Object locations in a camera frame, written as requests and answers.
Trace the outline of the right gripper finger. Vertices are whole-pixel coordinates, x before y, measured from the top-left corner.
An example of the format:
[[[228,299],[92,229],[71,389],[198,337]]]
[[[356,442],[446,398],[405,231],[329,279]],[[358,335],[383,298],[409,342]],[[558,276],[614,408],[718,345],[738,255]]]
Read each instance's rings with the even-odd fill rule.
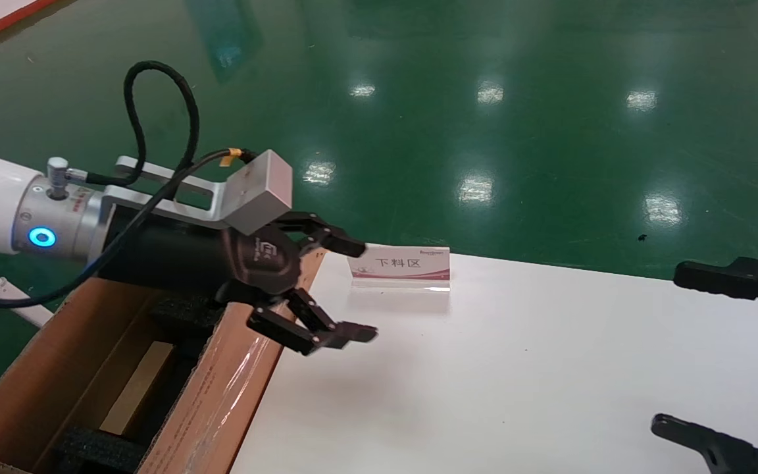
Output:
[[[703,456],[711,473],[758,473],[758,447],[743,439],[670,415],[655,415],[651,432]]]
[[[672,282],[677,287],[703,293],[757,300],[758,260],[739,257],[725,267],[683,261],[677,264]]]

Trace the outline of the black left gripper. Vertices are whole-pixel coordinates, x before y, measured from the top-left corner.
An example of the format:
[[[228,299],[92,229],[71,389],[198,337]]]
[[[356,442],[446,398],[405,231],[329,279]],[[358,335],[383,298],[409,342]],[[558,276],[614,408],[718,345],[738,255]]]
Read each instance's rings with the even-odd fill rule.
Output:
[[[286,234],[303,237],[294,244]],[[296,322],[258,307],[247,318],[247,327],[303,356],[322,348],[343,349],[350,342],[371,342],[376,327],[335,322],[307,291],[297,288],[301,257],[319,248],[359,258],[366,243],[312,212],[284,213],[274,227],[250,235],[151,214],[96,275],[216,303],[271,304],[285,294]]]

